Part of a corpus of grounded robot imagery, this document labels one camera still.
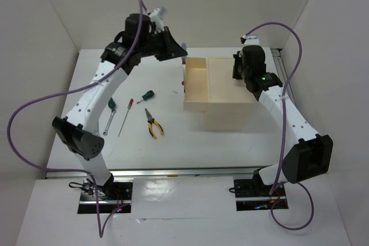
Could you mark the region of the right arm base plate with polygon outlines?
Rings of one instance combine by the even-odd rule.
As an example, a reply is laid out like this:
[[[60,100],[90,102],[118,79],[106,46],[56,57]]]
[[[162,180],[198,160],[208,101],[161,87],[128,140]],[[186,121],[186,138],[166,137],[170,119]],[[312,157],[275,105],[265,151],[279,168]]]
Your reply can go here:
[[[237,211],[289,209],[284,186],[269,194],[271,186],[257,188],[251,179],[235,179],[228,191],[235,196]]]

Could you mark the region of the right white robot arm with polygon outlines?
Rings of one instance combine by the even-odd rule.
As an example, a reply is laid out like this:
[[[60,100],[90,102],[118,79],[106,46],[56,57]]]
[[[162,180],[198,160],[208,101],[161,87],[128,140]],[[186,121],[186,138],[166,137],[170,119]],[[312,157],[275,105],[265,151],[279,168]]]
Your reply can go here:
[[[321,135],[302,116],[285,94],[275,73],[266,70],[265,52],[259,45],[246,45],[234,54],[232,77],[246,88],[272,115],[282,129],[279,161],[253,172],[254,193],[265,195],[283,183],[298,183],[325,174],[329,169],[333,141]]]

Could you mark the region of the yellow black pliers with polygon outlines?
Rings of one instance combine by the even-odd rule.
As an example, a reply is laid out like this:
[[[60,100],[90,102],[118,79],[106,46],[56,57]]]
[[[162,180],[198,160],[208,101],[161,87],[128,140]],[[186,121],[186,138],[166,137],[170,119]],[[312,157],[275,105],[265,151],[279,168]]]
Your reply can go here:
[[[157,139],[157,136],[155,135],[155,133],[153,131],[153,126],[156,126],[160,131],[160,135],[164,136],[164,130],[163,130],[162,126],[155,120],[155,118],[151,115],[151,113],[146,108],[145,108],[145,114],[146,114],[146,118],[147,118],[147,121],[148,121],[149,133],[152,136],[152,138]]]

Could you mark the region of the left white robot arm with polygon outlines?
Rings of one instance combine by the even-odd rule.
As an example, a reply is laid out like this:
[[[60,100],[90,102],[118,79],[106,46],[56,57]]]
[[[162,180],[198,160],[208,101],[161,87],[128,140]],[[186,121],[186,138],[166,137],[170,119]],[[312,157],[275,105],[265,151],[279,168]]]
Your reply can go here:
[[[56,117],[52,122],[62,143],[96,180],[93,192],[100,199],[108,199],[114,192],[114,178],[101,153],[104,139],[99,134],[99,118],[108,101],[141,58],[154,56],[163,61],[187,54],[163,24],[163,18],[157,10],[143,16],[129,15],[125,30],[102,53],[92,88],[63,118]]]

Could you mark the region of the beige top drawer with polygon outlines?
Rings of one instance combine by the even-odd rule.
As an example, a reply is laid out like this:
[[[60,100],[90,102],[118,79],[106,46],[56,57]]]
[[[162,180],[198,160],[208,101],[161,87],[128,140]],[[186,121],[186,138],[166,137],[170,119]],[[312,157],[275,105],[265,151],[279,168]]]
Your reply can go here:
[[[207,58],[187,58],[183,102],[185,111],[206,111],[209,101],[207,61]]]

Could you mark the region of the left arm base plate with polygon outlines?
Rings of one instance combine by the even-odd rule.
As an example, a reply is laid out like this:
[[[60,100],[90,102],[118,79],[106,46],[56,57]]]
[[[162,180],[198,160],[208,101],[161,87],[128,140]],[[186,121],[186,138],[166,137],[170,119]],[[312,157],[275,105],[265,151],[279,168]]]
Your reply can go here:
[[[82,183],[70,182],[69,188],[80,190],[78,203],[78,214],[96,214],[96,194],[93,184],[89,180]],[[109,214],[115,210],[116,213],[131,213],[131,199],[133,193],[133,181],[125,180],[113,182],[111,190],[102,192],[99,190],[99,211],[101,214]]]

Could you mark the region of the red long thin screwdriver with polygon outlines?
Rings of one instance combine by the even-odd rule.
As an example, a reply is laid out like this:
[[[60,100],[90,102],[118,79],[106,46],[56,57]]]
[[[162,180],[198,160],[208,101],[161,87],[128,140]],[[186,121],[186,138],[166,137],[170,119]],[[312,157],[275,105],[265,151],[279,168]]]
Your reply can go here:
[[[130,112],[130,110],[131,110],[131,108],[132,108],[133,102],[134,102],[134,99],[130,99],[129,104],[128,104],[128,106],[127,106],[127,111],[126,111],[126,113],[125,113],[125,117],[124,117],[124,119],[123,119],[122,125],[121,125],[121,127],[120,127],[119,132],[118,132],[118,137],[120,137],[120,135],[121,135],[121,132],[122,132],[123,126],[124,126],[124,124],[125,124],[125,122],[126,122],[126,119],[127,119],[128,114],[129,114],[129,112]]]

